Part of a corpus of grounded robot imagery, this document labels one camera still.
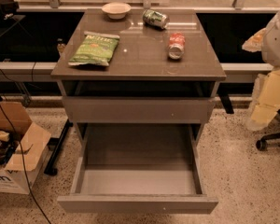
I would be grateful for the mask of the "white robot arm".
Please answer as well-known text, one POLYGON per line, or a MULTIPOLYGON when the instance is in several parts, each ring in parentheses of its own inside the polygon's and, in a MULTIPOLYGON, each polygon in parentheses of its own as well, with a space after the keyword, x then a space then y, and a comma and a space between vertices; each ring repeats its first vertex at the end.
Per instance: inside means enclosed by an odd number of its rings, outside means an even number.
POLYGON ((273 66, 268 75, 258 75, 248 108, 246 128, 259 131, 269 125, 280 109, 280 10, 265 28, 250 36, 242 45, 249 52, 260 51, 262 60, 273 66))

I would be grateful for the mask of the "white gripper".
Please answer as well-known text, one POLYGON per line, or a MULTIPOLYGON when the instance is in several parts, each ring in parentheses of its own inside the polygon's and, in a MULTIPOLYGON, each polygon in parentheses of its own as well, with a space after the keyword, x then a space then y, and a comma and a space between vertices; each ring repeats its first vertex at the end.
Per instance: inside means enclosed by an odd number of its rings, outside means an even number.
MULTIPOLYGON (((242 45, 249 52, 261 51, 266 29, 262 28, 242 45)), ((255 80, 252 101, 248 108, 245 126, 250 131, 259 131, 267 127, 280 109, 280 69, 274 69, 268 75, 260 74, 255 80)))

